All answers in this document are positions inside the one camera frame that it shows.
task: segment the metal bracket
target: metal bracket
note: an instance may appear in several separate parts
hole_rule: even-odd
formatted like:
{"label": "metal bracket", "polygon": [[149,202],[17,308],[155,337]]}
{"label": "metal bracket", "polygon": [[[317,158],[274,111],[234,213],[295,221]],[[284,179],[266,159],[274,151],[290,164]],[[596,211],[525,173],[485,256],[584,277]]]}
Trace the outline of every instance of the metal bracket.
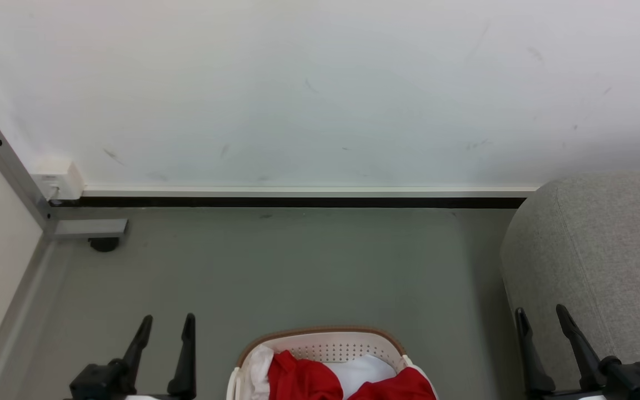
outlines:
{"label": "metal bracket", "polygon": [[0,172],[41,227],[44,235],[53,239],[100,239],[124,236],[127,219],[59,220],[1,130]]}

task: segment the white plastic basket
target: white plastic basket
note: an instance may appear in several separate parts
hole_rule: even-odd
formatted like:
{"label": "white plastic basket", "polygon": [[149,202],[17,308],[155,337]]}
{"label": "white plastic basket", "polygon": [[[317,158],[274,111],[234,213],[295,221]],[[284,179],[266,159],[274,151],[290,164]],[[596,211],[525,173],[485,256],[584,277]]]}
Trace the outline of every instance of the white plastic basket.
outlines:
{"label": "white plastic basket", "polygon": [[297,359],[311,359],[318,362],[348,362],[364,354],[373,355],[391,365],[399,373],[404,368],[418,370],[429,384],[431,381],[419,367],[411,362],[398,340],[381,330],[368,327],[317,327],[296,329],[270,334],[249,344],[238,364],[231,372],[226,400],[241,400],[242,391],[247,388],[249,355],[259,345],[279,353],[288,350]]}

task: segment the gray fabric upholstery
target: gray fabric upholstery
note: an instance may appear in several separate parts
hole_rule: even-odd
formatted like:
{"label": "gray fabric upholstery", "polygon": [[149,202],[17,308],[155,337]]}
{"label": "gray fabric upholstery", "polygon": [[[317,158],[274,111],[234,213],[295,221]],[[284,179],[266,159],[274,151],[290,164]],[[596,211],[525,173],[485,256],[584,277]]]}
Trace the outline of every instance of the gray fabric upholstery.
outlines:
{"label": "gray fabric upholstery", "polygon": [[510,305],[525,308],[558,389],[579,386],[558,303],[600,357],[640,361],[640,172],[544,185],[516,212],[501,258]]}

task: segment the red cloth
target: red cloth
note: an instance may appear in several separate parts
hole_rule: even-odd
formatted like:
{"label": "red cloth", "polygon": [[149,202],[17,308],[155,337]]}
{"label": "red cloth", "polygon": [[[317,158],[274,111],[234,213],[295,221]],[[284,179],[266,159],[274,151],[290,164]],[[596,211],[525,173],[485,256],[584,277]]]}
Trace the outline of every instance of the red cloth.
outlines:
{"label": "red cloth", "polygon": [[322,362],[275,354],[268,369],[269,400],[342,400],[340,381]]}
{"label": "red cloth", "polygon": [[347,400],[437,400],[434,390],[421,372],[402,369],[396,377],[380,382],[366,382]]}
{"label": "red cloth", "polygon": [[[321,362],[275,354],[268,369],[269,400],[342,400],[340,380]],[[348,400],[437,400],[429,380],[413,368],[396,377],[366,382]]]}

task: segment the white electrical socket box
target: white electrical socket box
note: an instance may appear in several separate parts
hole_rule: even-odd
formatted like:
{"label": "white electrical socket box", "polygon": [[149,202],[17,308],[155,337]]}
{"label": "white electrical socket box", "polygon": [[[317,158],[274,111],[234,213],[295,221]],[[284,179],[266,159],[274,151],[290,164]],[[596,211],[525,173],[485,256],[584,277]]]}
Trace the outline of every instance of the white electrical socket box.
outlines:
{"label": "white electrical socket box", "polygon": [[31,178],[46,200],[76,200],[83,193],[83,179],[76,165],[68,159],[44,159]]}

